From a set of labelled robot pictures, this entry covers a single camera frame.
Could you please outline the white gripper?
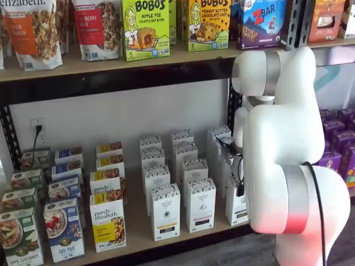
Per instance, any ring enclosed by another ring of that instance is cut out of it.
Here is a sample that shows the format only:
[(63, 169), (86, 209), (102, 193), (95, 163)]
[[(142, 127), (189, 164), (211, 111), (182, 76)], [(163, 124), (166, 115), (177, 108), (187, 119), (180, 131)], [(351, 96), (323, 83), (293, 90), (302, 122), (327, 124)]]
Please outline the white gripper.
[(232, 174), (237, 178), (237, 197), (241, 197), (245, 193), (244, 185), (244, 165), (242, 149), (236, 144), (227, 144), (221, 147), (221, 154), (225, 162), (230, 166)]

